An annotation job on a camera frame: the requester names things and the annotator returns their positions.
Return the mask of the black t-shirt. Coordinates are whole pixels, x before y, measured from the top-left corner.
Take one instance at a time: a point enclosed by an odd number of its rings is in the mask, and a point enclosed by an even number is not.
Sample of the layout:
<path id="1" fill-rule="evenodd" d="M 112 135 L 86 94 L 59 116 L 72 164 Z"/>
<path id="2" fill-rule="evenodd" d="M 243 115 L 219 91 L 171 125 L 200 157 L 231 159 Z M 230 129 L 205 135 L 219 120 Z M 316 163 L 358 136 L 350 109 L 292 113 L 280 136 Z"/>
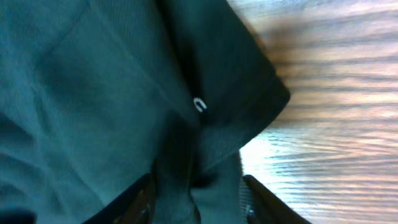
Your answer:
<path id="1" fill-rule="evenodd" d="M 239 150 L 289 92 L 226 1 L 2 1 L 1 220 L 241 223 Z"/>

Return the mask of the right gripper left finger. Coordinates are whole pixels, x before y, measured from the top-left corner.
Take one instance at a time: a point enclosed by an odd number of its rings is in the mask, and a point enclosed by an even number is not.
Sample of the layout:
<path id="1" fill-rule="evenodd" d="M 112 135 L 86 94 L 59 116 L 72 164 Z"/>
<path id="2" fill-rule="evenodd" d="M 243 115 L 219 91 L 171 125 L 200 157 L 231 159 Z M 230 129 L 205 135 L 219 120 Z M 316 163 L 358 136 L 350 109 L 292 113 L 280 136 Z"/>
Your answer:
<path id="1" fill-rule="evenodd" d="M 83 224 L 151 224 L 155 212 L 155 182 L 145 174 Z"/>

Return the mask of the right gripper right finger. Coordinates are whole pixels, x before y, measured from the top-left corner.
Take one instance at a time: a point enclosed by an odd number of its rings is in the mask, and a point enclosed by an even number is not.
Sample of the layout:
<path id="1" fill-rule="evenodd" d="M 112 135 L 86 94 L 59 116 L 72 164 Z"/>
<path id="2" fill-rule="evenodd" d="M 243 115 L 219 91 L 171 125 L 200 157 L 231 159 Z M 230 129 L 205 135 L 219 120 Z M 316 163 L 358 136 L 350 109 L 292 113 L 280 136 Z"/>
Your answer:
<path id="1" fill-rule="evenodd" d="M 252 175 L 242 176 L 242 214 L 248 224 L 310 224 Z"/>

